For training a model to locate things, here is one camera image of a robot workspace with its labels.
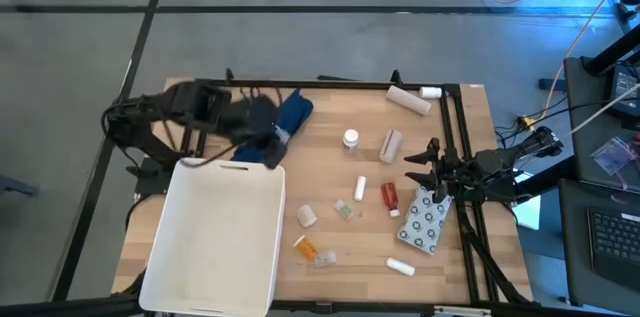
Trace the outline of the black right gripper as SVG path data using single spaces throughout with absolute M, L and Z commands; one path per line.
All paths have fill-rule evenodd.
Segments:
M 428 174 L 406 172 L 405 176 L 426 190 L 434 190 L 435 203 L 444 201 L 449 192 L 449 184 L 453 184 L 455 188 L 469 189 L 475 189 L 480 185 L 480 179 L 471 162 L 460 160 L 452 153 L 440 156 L 439 151 L 440 140 L 432 138 L 424 152 L 404 158 L 406 162 L 414 164 L 426 165 L 432 162 L 432 171 Z

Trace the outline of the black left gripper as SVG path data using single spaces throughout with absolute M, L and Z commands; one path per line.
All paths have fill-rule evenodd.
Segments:
M 275 135 L 278 107 L 265 95 L 231 102 L 222 110 L 215 134 L 232 144 L 257 144 L 268 169 L 275 169 L 287 152 L 287 146 Z

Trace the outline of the long beige bandage roll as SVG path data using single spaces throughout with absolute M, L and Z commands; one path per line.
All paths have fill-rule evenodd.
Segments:
M 429 113 L 431 103 L 396 86 L 390 86 L 386 98 L 422 116 Z

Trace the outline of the short cream knit bandage roll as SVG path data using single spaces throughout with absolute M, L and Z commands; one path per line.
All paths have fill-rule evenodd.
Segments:
M 296 217 L 302 228 L 309 228 L 318 221 L 318 217 L 310 205 L 301 206 L 296 212 Z

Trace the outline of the clear bottle with white cap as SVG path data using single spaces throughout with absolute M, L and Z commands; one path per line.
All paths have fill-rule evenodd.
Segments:
M 342 144 L 347 152 L 355 151 L 359 144 L 359 133 L 355 129 L 347 129 L 343 134 Z

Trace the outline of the small clear packet green label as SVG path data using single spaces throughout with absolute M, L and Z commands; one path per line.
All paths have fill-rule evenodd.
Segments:
M 346 221 L 349 221 L 353 216 L 353 210 L 341 199 L 335 202 L 334 208 L 336 212 Z

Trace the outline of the orange pill bottle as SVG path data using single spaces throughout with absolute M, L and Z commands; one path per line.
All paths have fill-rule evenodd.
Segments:
M 318 255 L 318 249 L 313 245 L 306 235 L 301 235 L 292 245 L 292 247 L 307 261 L 314 262 Z

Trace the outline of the white perforated plastic basket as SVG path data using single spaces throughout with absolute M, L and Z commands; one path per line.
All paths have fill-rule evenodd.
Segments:
M 145 310 L 265 317 L 272 304 L 285 170 L 185 158 L 175 166 L 139 295 Z

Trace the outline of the blue cloth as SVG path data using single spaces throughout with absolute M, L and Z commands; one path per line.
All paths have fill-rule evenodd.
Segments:
M 275 120 L 275 135 L 287 146 L 310 117 L 313 111 L 313 103 L 304 97 L 299 88 L 296 88 L 285 100 L 282 100 L 279 90 L 276 90 L 279 98 L 278 116 Z M 245 144 L 238 147 L 231 158 L 236 162 L 262 163 L 263 155 L 256 144 Z

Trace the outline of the clear plastic bag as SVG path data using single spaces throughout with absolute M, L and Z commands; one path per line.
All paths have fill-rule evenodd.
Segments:
M 640 143 L 625 142 L 619 137 L 613 137 L 596 149 L 591 158 L 608 175 L 618 173 L 623 167 L 635 162 L 640 157 Z

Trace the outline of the black laptop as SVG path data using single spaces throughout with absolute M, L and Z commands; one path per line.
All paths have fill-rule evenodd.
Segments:
M 640 216 L 588 207 L 587 224 L 592 270 L 640 292 Z

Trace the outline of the black monitor device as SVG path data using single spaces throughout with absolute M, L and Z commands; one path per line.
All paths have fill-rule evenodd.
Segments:
M 623 95 L 610 113 L 624 119 L 640 118 L 640 87 L 631 91 L 640 83 L 640 70 L 629 64 L 617 64 L 610 80 L 611 99 Z

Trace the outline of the black stand beam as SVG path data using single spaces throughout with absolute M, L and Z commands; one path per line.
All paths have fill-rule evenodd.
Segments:
M 583 68 L 591 75 L 608 71 L 618 62 L 640 65 L 640 24 L 613 42 L 594 58 L 587 58 Z

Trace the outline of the black aluminium table frame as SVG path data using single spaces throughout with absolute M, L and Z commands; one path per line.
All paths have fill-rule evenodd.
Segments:
M 326 89 L 337 90 L 385 90 L 389 87 L 404 87 L 415 90 L 417 84 L 402 84 L 398 74 L 394 74 L 389 82 L 364 82 L 354 80 L 331 80 L 326 76 L 317 81 L 270 81 L 270 80 L 235 80 L 229 75 L 224 80 L 211 79 L 179 79 L 167 82 L 167 90 L 180 87 L 185 83 L 201 84 L 205 87 L 230 89 L 240 87 L 265 87 L 281 89 Z M 0 306 L 0 317 L 132 317 L 150 312 L 141 305 L 142 287 L 151 279 L 140 273 L 125 291 L 114 293 L 104 298 L 80 300 L 63 300 L 34 304 Z M 386 303 L 386 302 L 331 302 L 331 301 L 293 301 L 267 299 L 268 310 L 307 311 L 316 314 L 333 314 L 342 312 L 371 313 L 420 313 L 433 317 L 437 314 L 449 314 L 456 317 L 474 315 L 476 317 L 619 317 L 614 314 L 543 307 L 539 304 L 523 302 L 489 302 L 474 300 L 467 305 L 440 303 Z

